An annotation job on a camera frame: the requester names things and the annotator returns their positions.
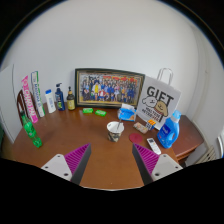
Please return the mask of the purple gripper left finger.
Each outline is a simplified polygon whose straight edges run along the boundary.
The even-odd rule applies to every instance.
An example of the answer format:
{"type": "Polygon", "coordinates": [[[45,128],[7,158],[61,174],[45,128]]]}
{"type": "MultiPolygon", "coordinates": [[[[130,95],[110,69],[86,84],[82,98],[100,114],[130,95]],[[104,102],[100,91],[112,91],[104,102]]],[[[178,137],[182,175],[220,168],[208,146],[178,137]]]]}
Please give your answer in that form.
{"type": "Polygon", "coordinates": [[[90,155],[91,144],[88,143],[66,155],[56,154],[42,169],[79,185],[90,155]]]}

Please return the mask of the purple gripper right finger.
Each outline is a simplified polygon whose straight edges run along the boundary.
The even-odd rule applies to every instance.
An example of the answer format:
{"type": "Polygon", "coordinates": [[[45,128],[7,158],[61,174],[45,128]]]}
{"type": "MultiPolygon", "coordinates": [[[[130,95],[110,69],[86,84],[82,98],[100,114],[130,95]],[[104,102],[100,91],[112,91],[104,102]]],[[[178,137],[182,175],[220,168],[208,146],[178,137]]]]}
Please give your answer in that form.
{"type": "Polygon", "coordinates": [[[145,185],[182,169],[169,155],[157,155],[150,149],[138,144],[133,145],[132,153],[145,185]]]}

